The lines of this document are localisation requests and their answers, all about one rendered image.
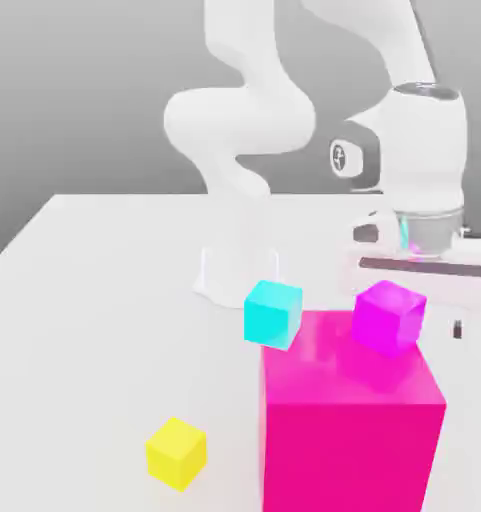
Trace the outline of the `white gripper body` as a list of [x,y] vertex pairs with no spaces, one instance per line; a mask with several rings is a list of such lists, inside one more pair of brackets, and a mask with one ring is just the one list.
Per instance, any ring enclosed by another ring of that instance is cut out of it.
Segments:
[[481,312],[481,238],[454,240],[441,257],[387,254],[376,244],[356,244],[344,257],[340,283],[355,295],[392,281],[434,304]]

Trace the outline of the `small magenta cube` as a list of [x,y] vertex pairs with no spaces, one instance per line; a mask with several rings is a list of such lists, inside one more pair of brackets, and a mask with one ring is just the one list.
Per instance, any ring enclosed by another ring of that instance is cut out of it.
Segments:
[[396,357],[420,337],[427,297],[382,280],[357,295],[352,338],[381,355]]

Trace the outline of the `small cyan cube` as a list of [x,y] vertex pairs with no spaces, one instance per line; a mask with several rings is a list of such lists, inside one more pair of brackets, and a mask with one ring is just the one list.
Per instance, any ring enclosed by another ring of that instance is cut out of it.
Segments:
[[244,300],[243,311],[246,341],[287,351],[301,325],[303,290],[261,280]]

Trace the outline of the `small yellow cube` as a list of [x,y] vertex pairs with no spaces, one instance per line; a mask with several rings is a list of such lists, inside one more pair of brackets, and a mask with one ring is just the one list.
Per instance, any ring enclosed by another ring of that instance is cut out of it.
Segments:
[[145,443],[148,473],[183,492],[207,463],[204,431],[169,418]]

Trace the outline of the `large pink box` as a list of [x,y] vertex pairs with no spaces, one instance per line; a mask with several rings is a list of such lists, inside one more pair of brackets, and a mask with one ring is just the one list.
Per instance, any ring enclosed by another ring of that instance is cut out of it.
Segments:
[[446,401],[418,347],[381,356],[351,320],[306,311],[262,351],[262,512],[421,511]]

